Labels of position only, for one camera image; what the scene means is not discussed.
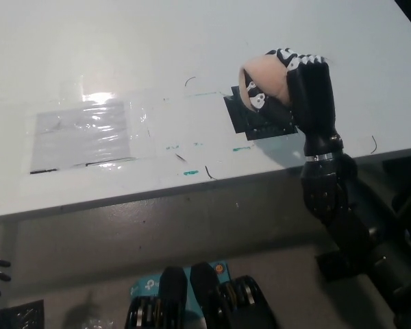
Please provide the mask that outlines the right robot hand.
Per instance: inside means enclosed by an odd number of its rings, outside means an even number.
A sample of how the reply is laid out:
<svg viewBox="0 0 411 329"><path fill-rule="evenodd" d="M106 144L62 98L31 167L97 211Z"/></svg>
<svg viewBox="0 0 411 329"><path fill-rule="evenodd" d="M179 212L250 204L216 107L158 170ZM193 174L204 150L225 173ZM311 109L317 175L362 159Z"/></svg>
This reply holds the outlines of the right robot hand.
<svg viewBox="0 0 411 329"><path fill-rule="evenodd" d="M238 87L247 109L271 123L289 123L304 133L305 156L321 158L343 152L335 127L329 66L323 56L274 49L241 66Z"/></svg>

